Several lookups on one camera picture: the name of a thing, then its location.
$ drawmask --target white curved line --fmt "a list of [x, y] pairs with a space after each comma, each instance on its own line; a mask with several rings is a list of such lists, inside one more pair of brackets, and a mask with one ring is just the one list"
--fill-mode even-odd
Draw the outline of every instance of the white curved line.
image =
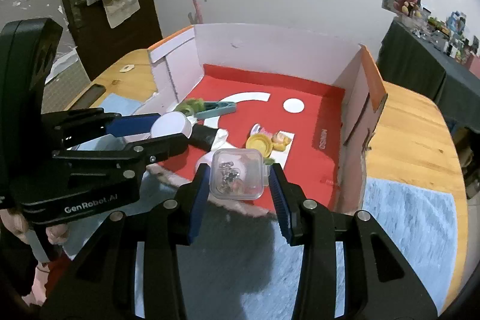
[[[270, 99], [270, 93], [268, 92], [239, 92], [238, 94], [230, 95], [222, 99], [220, 102], [244, 102], [246, 100], [261, 100], [267, 102]], [[218, 128], [218, 120], [220, 116], [207, 118], [203, 121], [203, 125], [210, 128]]]

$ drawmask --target white circle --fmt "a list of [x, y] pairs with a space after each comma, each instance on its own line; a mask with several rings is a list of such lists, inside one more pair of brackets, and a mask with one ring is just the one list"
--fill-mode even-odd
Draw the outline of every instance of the white circle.
[[191, 122], [180, 112], [168, 112], [160, 116], [152, 125], [150, 134], [152, 138], [183, 133], [190, 137]]
[[283, 103], [283, 108], [289, 113], [300, 113], [305, 104], [297, 98], [290, 98]]

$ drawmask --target dark green tablecloth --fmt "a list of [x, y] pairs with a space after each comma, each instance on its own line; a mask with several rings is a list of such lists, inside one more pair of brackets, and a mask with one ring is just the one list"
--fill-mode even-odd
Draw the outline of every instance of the dark green tablecloth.
[[378, 56], [383, 80], [434, 101], [443, 117], [480, 133], [480, 79], [397, 21]]

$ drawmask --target wooden table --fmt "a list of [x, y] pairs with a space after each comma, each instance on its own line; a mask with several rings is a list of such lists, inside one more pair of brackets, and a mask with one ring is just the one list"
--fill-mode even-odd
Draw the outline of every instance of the wooden table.
[[[121, 73], [127, 64], [135, 68]], [[147, 50], [125, 55], [93, 83], [106, 92], [92, 105], [98, 106], [110, 93], [144, 102], [156, 86]], [[460, 163], [450, 133], [435, 104], [410, 90], [385, 83], [388, 99], [366, 155], [367, 175], [426, 189], [451, 193], [457, 209], [457, 259], [447, 307], [459, 292], [467, 251], [467, 201]]]

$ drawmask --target brown door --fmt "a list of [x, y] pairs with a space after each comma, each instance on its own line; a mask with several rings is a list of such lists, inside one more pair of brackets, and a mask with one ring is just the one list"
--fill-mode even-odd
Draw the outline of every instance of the brown door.
[[138, 0], [140, 10], [113, 29], [101, 1], [90, 6], [81, 1], [62, 0], [78, 55], [91, 80], [126, 53], [162, 38], [153, 0]]

